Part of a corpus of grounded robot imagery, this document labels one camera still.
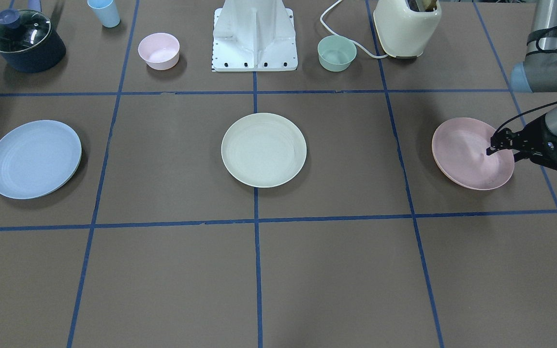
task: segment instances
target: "bowl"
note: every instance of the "bowl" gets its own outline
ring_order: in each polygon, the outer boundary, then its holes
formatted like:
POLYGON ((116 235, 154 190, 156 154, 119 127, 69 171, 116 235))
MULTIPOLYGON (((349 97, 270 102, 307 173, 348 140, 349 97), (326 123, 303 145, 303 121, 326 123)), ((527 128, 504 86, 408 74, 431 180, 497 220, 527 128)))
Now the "bowl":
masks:
POLYGON ((139 55, 150 68, 170 69, 179 60, 179 41, 168 33, 153 33, 139 43, 139 55))
POLYGON ((444 121, 433 133, 433 159, 450 180, 465 188, 486 191, 504 185, 515 169, 512 150, 487 156, 495 128, 470 117, 444 121))
POLYGON ((326 70, 343 71, 356 58, 356 45, 346 37, 331 35, 319 42, 318 55, 319 64, 326 70))

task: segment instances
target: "white plate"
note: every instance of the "white plate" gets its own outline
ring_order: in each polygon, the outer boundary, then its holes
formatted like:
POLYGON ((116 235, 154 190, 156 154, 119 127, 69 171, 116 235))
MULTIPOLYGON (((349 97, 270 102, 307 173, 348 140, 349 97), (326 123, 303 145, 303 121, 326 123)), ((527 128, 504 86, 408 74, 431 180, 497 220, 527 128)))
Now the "white plate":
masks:
POLYGON ((277 187, 302 169, 307 142, 285 117, 254 113, 227 130, 221 154, 225 167, 239 181, 252 187, 277 187))
POLYGON ((81 141, 68 125, 45 119, 18 126, 0 140, 0 194, 17 200, 49 194, 80 159, 81 141))
POLYGON ((481 191, 499 188, 513 175, 515 160, 508 149, 487 156, 494 132, 477 119, 451 118, 433 134, 433 159, 449 179, 463 187, 481 191))

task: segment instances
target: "power cord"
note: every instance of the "power cord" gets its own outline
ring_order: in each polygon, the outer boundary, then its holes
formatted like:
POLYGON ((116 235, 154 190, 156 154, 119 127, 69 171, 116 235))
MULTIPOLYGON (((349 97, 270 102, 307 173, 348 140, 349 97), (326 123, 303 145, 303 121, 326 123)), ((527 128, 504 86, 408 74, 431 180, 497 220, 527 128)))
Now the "power cord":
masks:
MULTIPOLYGON (((325 16, 330 10, 334 9, 334 7, 336 7, 336 5, 340 4, 343 0, 338 0, 337 2, 335 2, 334 4, 332 4, 331 7, 328 7, 322 14, 321 16, 319 16, 319 22, 321 22, 321 24, 323 25, 324 28, 326 28, 332 35, 336 35, 339 36, 339 34, 335 33, 334 31, 332 31, 332 29, 330 29, 330 27, 328 27, 328 25, 323 21, 323 16, 325 16)), ((367 55, 369 55, 371 58, 375 58, 375 59, 382 59, 382 58, 386 58, 388 57, 388 55, 382 55, 382 56, 376 56, 373 53, 369 52, 364 46, 362 46, 361 44, 359 44, 358 42, 349 39, 351 42, 353 42, 356 46, 360 47, 364 52, 367 53, 367 55)))

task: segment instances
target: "pink bowl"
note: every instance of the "pink bowl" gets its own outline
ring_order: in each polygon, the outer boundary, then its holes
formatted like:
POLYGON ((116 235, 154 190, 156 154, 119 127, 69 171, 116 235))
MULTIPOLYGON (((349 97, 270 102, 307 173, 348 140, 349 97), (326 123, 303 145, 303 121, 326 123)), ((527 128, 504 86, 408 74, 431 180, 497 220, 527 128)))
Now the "pink bowl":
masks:
POLYGON ((153 33, 139 43, 139 55, 150 68, 170 69, 179 60, 179 41, 168 33, 153 33))
POLYGON ((512 150, 487 156, 495 129, 477 119, 457 117, 442 123, 431 140, 433 158, 440 170, 463 187, 489 190, 504 185, 513 175, 512 150))

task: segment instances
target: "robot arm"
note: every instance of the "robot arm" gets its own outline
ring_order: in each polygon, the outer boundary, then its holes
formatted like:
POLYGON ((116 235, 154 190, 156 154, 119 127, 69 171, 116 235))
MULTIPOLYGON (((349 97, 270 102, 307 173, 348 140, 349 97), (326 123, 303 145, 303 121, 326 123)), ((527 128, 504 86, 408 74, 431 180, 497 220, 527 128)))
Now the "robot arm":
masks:
MULTIPOLYGON (((557 0, 537 4, 526 60, 513 68, 511 87, 517 92, 557 92, 557 0)), ((530 159, 557 170, 557 107, 519 132, 497 130, 487 154, 505 148, 518 151, 515 161, 530 159)))

